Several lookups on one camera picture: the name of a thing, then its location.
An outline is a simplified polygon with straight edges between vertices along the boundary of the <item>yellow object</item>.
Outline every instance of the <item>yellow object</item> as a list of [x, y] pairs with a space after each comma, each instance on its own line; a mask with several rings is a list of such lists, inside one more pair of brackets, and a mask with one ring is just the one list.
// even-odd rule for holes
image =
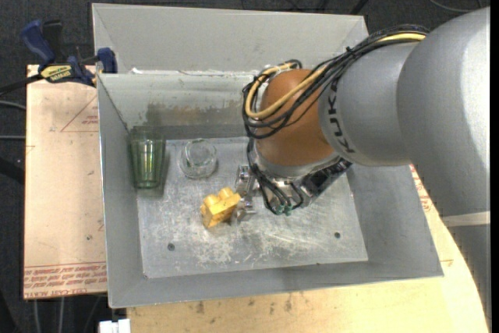
[[224, 187], [218, 192], [218, 195], [209, 194], [204, 197], [201, 204], [204, 227], [211, 228], [230, 219], [239, 200], [241, 200], [241, 196], [234, 193], [230, 187]]

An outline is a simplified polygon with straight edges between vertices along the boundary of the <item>cardboard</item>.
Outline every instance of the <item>cardboard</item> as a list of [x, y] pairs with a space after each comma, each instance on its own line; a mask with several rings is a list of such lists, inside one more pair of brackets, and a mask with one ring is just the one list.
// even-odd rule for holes
[[95, 88], [28, 85], [24, 299], [107, 290], [97, 122]]

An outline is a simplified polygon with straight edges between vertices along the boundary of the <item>cable bundle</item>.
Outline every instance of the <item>cable bundle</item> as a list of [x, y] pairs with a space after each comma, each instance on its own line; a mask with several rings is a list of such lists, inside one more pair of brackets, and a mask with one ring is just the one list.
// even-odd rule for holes
[[[291, 187], [296, 194], [295, 197], [299, 198], [299, 201], [296, 204], [293, 204], [291, 202], [292, 196], [286, 195], [281, 188], [260, 170], [254, 154], [254, 140], [268, 138], [281, 129], [298, 122], [319, 99], [322, 93], [329, 88], [331, 83], [338, 81], [347, 68], [359, 57], [390, 44], [421, 41], [425, 38], [427, 33], [428, 30], [426, 28], [403, 25], [371, 34], [354, 48], [347, 48], [341, 55], [330, 58], [315, 66], [301, 83], [264, 110], [257, 110], [260, 88], [281, 72], [290, 69], [301, 69], [303, 67], [302, 63], [299, 60], [292, 59], [279, 66], [266, 68], [254, 77], [252, 83], [243, 88], [242, 119], [244, 121], [246, 134], [249, 137], [246, 153], [249, 167], [260, 184], [264, 202], [269, 210], [274, 214], [289, 214], [292, 210], [302, 204], [303, 197], [294, 184], [289, 183], [288, 187]], [[290, 107], [285, 111], [282, 111], [283, 106], [289, 105], [290, 100], [299, 92], [301, 92], [300, 95], [291, 103]], [[297, 108], [310, 98], [313, 100], [306, 110], [292, 120]], [[261, 128], [265, 128], [264, 133], [259, 132], [259, 129]], [[270, 192], [274, 194], [278, 204], [270, 204], [266, 190], [270, 190]]]

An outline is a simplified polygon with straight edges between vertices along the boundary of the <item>clear glass cup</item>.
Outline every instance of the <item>clear glass cup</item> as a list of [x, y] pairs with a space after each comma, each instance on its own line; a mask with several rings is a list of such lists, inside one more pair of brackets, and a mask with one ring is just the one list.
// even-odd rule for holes
[[205, 139], [191, 140], [180, 151], [179, 165], [188, 178], [207, 178], [217, 168], [217, 149]]
[[166, 139], [157, 129], [143, 126], [129, 133], [133, 182], [137, 189], [162, 189], [166, 174]]

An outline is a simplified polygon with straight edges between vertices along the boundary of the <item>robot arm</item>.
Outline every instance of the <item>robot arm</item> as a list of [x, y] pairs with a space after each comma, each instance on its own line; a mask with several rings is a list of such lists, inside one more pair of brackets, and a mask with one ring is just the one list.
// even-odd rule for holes
[[351, 163], [414, 164], [491, 324], [490, 8], [428, 35], [405, 27], [347, 50], [312, 71], [292, 60], [246, 88], [249, 162], [267, 206], [308, 205]]

